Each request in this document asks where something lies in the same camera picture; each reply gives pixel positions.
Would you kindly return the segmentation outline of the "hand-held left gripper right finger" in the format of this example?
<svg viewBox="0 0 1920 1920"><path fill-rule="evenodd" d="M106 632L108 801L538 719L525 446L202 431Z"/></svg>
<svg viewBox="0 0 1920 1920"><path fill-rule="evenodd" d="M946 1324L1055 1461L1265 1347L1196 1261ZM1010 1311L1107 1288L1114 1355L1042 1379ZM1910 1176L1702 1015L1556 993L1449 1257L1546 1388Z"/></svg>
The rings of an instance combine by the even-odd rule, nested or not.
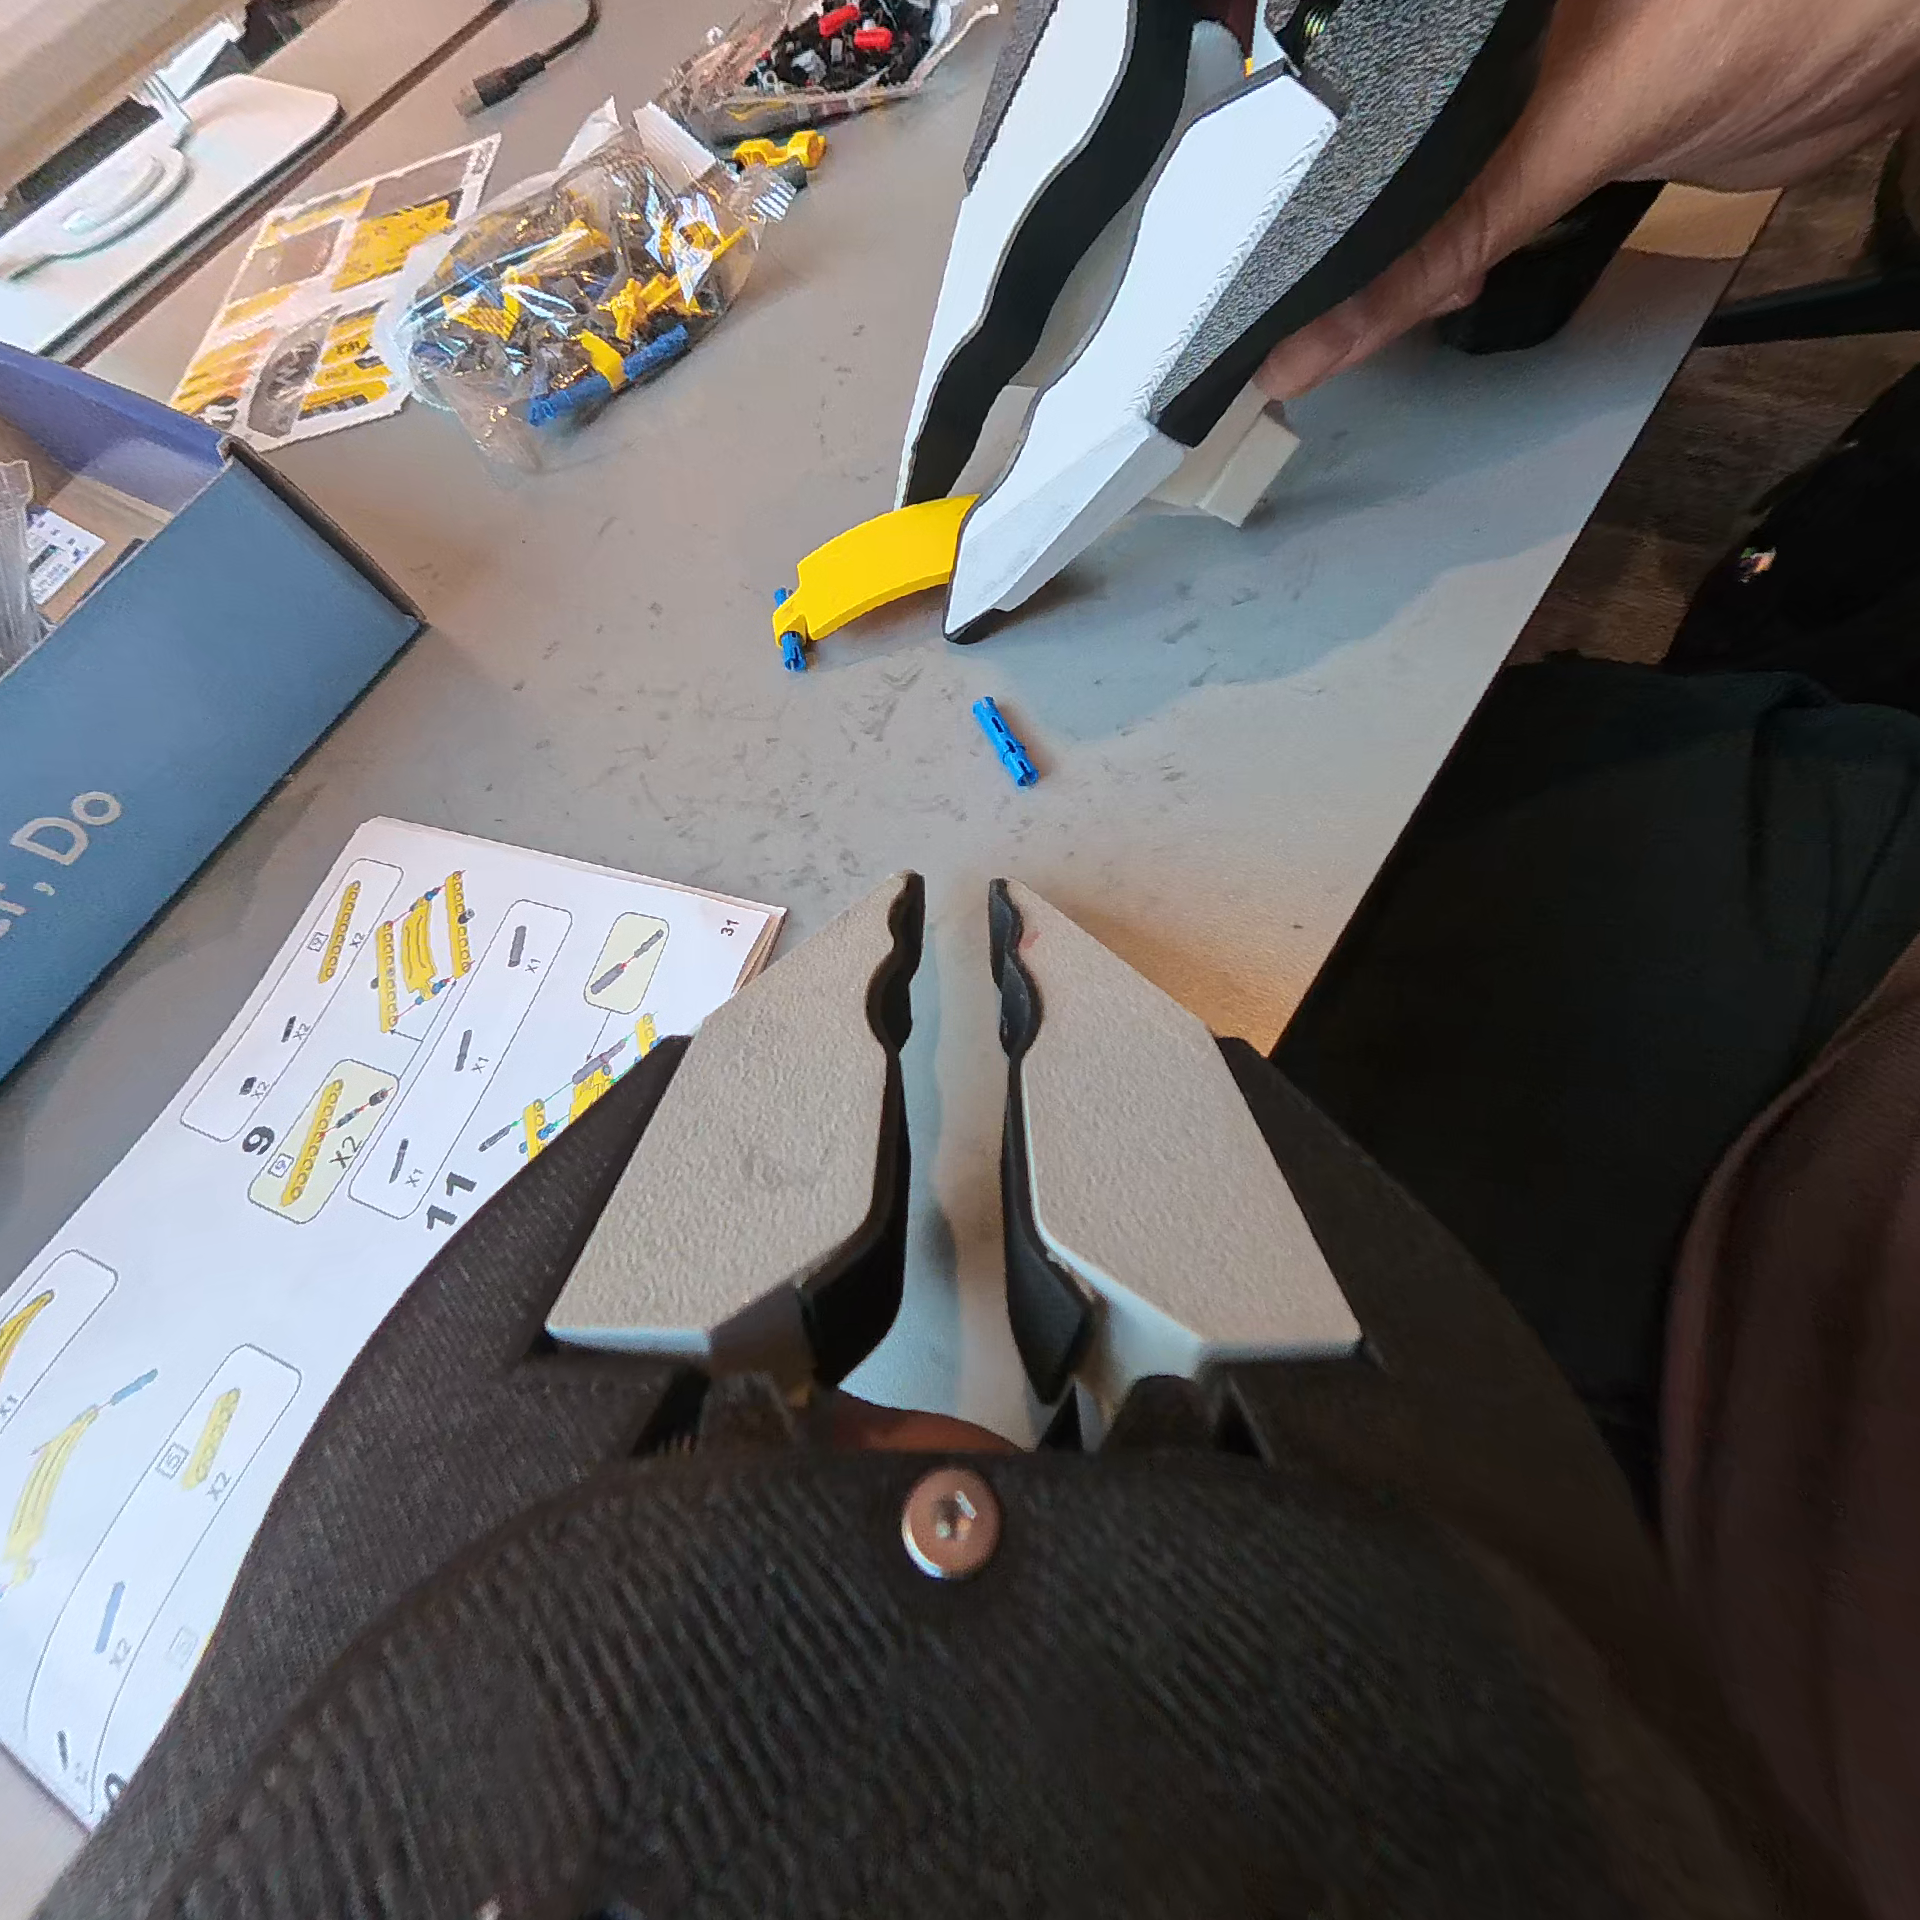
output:
<svg viewBox="0 0 1920 1920"><path fill-rule="evenodd" d="M1363 1328L1215 1036L1020 879L989 884L1006 1315L1045 1444L1143 1380L1345 1361Z"/></svg>

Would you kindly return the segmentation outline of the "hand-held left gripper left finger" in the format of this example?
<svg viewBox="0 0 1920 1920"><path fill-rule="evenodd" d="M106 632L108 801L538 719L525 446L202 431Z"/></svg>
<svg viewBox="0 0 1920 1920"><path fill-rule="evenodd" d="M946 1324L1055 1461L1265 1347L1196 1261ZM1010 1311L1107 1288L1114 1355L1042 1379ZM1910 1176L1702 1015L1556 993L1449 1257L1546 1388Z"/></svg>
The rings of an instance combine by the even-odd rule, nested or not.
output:
<svg viewBox="0 0 1920 1920"><path fill-rule="evenodd" d="M903 1047L924 878L901 870L686 1045L546 1332L566 1347L839 1385L905 1291Z"/></svg>

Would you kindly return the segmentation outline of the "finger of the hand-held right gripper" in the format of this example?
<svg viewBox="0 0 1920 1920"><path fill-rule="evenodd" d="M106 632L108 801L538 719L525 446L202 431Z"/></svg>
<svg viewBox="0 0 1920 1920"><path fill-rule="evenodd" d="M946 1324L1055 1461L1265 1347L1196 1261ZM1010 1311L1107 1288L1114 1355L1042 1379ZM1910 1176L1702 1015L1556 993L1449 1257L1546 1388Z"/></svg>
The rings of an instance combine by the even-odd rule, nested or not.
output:
<svg viewBox="0 0 1920 1920"><path fill-rule="evenodd" d="M1186 448L1161 383L1326 148L1337 116L1270 65L1201 111L1163 157L1099 319L1039 390L1013 461L970 512L943 611L971 639L1159 489Z"/></svg>
<svg viewBox="0 0 1920 1920"><path fill-rule="evenodd" d="M946 496L1183 108L1196 5L1018 5L965 161L895 504Z"/></svg>

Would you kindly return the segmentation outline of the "yellow curved arc beam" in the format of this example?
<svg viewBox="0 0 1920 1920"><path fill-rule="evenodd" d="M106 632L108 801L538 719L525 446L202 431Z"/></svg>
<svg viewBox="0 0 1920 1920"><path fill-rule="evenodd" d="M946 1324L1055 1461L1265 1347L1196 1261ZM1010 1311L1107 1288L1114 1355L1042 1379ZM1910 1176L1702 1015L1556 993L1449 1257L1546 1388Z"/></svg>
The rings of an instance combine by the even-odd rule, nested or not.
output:
<svg viewBox="0 0 1920 1920"><path fill-rule="evenodd" d="M809 645L917 591L946 588L975 496L942 496L867 519L798 561L789 615Z"/></svg>

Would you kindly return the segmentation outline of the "clear bag yellow grey parts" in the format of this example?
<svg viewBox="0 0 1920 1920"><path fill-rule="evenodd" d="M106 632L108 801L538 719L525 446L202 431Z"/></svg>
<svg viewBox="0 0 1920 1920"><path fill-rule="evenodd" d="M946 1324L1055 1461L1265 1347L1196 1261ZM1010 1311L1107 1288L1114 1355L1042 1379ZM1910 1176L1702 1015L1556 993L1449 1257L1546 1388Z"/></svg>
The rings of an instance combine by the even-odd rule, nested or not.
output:
<svg viewBox="0 0 1920 1920"><path fill-rule="evenodd" d="M374 340L492 461L546 468L723 324L799 182L795 157L731 165L653 102L602 102L556 168L429 245Z"/></svg>

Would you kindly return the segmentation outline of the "blue cardboard kit box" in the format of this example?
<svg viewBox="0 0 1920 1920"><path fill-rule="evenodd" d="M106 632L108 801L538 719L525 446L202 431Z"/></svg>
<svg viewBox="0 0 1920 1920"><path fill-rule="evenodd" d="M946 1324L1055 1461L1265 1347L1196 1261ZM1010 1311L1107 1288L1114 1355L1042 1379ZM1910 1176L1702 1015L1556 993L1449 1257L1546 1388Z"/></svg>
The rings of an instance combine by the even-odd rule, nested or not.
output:
<svg viewBox="0 0 1920 1920"><path fill-rule="evenodd" d="M247 444L2 349L4 455L102 569L2 686L2 1071L100 982L422 625Z"/></svg>

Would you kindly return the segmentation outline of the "grey desk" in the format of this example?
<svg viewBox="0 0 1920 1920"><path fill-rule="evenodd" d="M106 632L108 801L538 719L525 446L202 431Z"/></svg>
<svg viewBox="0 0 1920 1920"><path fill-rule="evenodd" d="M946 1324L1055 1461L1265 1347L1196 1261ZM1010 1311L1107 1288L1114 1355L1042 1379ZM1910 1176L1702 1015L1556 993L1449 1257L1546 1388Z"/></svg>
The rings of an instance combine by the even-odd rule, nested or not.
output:
<svg viewBox="0 0 1920 1920"><path fill-rule="evenodd" d="M1767 204L1622 252L1548 348L1409 335L1292 412L1241 531L1141 512L975 645L927 600L781 670L774 588L891 503L1006 17L830 135L723 329L546 470L410 401L275 455L425 630L4 1089L4 1277L211 1049L374 816L783 905L919 870L908 1287L851 1390L1035 1430L1002 1296L988 884L1215 1033L1283 1030L1666 392ZM1038 764L975 728L995 697Z"/></svg>

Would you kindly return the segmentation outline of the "person's right hand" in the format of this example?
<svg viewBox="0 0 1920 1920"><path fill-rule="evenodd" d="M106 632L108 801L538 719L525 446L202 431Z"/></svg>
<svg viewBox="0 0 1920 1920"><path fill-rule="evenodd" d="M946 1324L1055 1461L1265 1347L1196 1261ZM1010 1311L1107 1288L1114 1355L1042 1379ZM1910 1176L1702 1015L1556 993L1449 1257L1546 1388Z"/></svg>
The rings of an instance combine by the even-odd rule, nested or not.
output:
<svg viewBox="0 0 1920 1920"><path fill-rule="evenodd" d="M1786 189L1915 118L1915 3L1580 3L1551 14L1525 113L1426 237L1275 348L1258 383L1302 397L1421 323L1593 189Z"/></svg>

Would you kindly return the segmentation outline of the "clear bag black red parts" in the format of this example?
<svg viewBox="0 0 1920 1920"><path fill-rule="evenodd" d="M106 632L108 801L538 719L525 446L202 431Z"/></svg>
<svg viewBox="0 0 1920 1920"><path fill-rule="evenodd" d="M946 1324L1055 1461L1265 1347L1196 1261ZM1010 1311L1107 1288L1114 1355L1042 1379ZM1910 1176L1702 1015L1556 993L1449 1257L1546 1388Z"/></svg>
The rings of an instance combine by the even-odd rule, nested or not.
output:
<svg viewBox="0 0 1920 1920"><path fill-rule="evenodd" d="M911 99L995 3L757 3L655 89L710 147L827 128Z"/></svg>

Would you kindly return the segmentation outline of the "instruction booklet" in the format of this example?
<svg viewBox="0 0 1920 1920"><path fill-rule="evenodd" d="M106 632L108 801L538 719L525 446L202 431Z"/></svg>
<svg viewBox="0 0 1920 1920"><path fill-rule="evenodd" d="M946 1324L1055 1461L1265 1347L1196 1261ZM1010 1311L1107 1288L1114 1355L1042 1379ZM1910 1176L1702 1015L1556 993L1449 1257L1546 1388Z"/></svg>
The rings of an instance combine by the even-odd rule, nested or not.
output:
<svg viewBox="0 0 1920 1920"><path fill-rule="evenodd" d="M322 1405L429 1257L783 909L364 823L177 1099L4 1291L2 1734L94 1828Z"/></svg>

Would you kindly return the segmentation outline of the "person's brown shirt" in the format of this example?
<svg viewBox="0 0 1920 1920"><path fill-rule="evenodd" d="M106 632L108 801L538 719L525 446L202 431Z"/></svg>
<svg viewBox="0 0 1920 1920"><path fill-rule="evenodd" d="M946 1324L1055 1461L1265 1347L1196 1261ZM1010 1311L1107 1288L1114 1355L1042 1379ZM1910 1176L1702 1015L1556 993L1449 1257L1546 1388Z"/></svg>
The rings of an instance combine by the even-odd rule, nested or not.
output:
<svg viewBox="0 0 1920 1920"><path fill-rule="evenodd" d="M1734 1140L1674 1267L1665 1541L1871 1916L1917 1916L1917 967Z"/></svg>

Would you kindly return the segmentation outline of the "yellow black sticker sheet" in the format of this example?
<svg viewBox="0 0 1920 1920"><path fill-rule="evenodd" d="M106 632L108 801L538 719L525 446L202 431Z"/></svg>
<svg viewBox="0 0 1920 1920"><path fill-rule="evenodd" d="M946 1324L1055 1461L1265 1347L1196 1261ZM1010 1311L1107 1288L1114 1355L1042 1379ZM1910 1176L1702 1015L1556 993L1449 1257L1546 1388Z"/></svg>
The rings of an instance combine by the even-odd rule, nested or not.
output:
<svg viewBox="0 0 1920 1920"><path fill-rule="evenodd" d="M497 148L485 135L275 208L170 405L255 451L396 416L397 313L481 206Z"/></svg>

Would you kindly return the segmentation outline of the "wooden document stand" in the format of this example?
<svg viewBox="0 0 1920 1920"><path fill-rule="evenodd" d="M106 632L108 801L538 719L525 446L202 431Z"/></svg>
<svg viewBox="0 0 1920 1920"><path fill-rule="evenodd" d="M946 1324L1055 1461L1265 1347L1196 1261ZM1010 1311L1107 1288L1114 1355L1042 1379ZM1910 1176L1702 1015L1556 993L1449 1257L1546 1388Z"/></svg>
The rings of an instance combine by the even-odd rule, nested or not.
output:
<svg viewBox="0 0 1920 1920"><path fill-rule="evenodd" d="M52 353L342 118L260 76L293 5L2 5L2 337Z"/></svg>

